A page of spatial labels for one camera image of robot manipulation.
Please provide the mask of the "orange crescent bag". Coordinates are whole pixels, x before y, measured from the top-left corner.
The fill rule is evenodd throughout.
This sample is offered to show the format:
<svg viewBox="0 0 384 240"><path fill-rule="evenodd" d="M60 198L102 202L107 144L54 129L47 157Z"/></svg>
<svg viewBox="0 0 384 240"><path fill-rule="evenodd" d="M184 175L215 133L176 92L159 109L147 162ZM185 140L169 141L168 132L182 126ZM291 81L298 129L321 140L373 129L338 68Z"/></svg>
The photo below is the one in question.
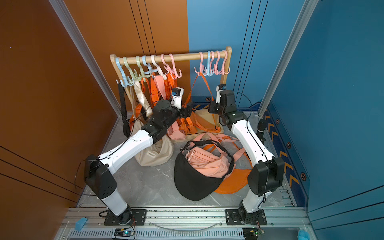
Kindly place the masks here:
<svg viewBox="0 0 384 240"><path fill-rule="evenodd" d="M223 180L220 186L215 190L218 194L234 194L248 184L248 175L251 169L234 168L232 174Z"/></svg>
<svg viewBox="0 0 384 240"><path fill-rule="evenodd" d="M211 92L211 89L209 87L209 84L205 78L205 76L203 76L202 73L198 73L198 75L196 76L195 78L195 81L193 83L193 86L191 88L191 91L187 97L187 100L186 102L183 104L183 107L187 108L187 107L190 107L189 104L193 104L190 100L191 100L191 95L192 95L192 90L194 88L194 85L196 83L196 80L198 79L198 77L202 77L210 94L211 94L211 100L213 99L213 95L212 95L212 92ZM198 115L196 114L194 111L193 111L193 108L191 108L191 115L189 117L186 118L186 120L181 120L182 123L179 125L181 127L181 129L183 131L185 131L185 135L194 135L194 134L197 134L198 133L198 130L197 129L200 129L204 132L211 132L211 133L220 133L221 132L221 128L220 127L217 127L215 124L212 124L210 122L208 122L207 120L205 120L203 117L201 117L201 115Z"/></svg>

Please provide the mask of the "pink waist bag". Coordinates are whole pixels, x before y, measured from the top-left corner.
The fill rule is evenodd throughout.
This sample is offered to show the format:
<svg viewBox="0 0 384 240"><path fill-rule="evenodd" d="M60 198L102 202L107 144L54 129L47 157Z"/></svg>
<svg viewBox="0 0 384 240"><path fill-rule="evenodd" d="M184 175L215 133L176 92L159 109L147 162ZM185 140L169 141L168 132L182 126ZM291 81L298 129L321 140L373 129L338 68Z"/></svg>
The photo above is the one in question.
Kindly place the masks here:
<svg viewBox="0 0 384 240"><path fill-rule="evenodd" d="M185 157L188 163L199 173L206 177L212 178L228 178L232 172L230 170L230 160L228 154L219 151L220 156L216 156L200 147L189 150Z"/></svg>
<svg viewBox="0 0 384 240"><path fill-rule="evenodd" d="M231 137L231 136L228 136L228 135L225 135L225 134L217 134L217 135L214 135L210 132L207 132L207 133L201 133L201 134L198 134L193 140L194 141L200 141L200 140L203 140L204 138L206 137L207 140L214 140L214 141L217 141L217 142L220 142L221 144L222 143L232 143L235 148L238 150L239 153L236 153L235 154L235 157L236 159L238 160L240 157L244 156L246 157L249 161L250 158L248 157L246 151L244 148L240 148L236 142L239 142L239 140L235 137Z"/></svg>

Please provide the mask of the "black crescent bag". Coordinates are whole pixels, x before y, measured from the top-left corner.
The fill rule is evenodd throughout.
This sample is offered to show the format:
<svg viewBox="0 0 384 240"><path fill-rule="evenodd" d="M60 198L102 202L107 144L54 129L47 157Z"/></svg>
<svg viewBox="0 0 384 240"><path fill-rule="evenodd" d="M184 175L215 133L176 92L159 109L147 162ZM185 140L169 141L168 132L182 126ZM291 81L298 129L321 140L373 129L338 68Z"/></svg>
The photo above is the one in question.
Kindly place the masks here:
<svg viewBox="0 0 384 240"><path fill-rule="evenodd" d="M181 151L175 160L175 186L183 197L191 201L200 201L213 193L220 186L225 177L206 177L195 170L185 157L186 153L195 147L203 148L216 156L220 156L220 150L227 153L228 158L231 161L228 174L234 170L235 158L219 142L214 140L188 141L186 145L181 148Z"/></svg>

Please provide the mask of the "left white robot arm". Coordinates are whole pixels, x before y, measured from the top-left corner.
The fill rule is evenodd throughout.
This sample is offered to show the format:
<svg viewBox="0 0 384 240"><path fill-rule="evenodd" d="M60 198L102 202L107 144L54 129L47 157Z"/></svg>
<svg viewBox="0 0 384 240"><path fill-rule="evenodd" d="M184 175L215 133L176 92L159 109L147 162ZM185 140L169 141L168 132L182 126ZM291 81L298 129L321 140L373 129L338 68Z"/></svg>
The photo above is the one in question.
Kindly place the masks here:
<svg viewBox="0 0 384 240"><path fill-rule="evenodd" d="M128 225L132 212L119 193L113 174L136 154L161 140L177 119L190 117L192 111L192 103L178 107L175 100L160 100L149 121L136 134L98 157L90 155L86 158L84 181L108 207L108 212L119 225Z"/></svg>

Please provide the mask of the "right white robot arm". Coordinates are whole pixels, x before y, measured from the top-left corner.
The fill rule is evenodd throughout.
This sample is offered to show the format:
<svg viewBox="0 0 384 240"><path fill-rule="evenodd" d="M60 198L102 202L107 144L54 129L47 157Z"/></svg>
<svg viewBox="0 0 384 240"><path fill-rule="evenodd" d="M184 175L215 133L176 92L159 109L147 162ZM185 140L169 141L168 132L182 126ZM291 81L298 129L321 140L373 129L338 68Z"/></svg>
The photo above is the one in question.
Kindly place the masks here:
<svg viewBox="0 0 384 240"><path fill-rule="evenodd" d="M264 132L267 121L261 119L254 131L249 117L237 109L235 94L225 90L223 85L217 89L215 101L210 103L209 113L218 114L222 126L227 126L236 136L250 158L252 170L247 177L250 188L241 201L238 218L244 225L266 225L266 216L261 208L267 197L283 184L284 165L282 158L275 157L264 145Z"/></svg>

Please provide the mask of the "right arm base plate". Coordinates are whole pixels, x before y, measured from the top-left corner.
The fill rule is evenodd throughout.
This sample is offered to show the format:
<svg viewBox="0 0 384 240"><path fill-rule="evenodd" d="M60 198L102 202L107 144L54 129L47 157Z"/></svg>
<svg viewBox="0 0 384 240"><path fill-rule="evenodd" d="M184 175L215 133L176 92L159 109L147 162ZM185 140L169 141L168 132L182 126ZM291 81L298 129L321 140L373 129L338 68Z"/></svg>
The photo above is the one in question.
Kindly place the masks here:
<svg viewBox="0 0 384 240"><path fill-rule="evenodd" d="M263 209L254 213L247 213L244 209L226 209L226 223L229 226L235 225L267 225L267 217Z"/></svg>

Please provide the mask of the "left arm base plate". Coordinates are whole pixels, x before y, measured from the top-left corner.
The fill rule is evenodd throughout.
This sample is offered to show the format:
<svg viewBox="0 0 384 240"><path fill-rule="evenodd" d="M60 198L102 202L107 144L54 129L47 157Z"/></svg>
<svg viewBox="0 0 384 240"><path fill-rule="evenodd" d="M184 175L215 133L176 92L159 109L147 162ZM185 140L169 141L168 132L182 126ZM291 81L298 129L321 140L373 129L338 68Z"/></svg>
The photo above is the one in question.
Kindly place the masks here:
<svg viewBox="0 0 384 240"><path fill-rule="evenodd" d="M146 209L127 209L119 216L114 215L111 210L105 216L103 213L100 212L99 216L105 218L105 226L143 226L147 217Z"/></svg>

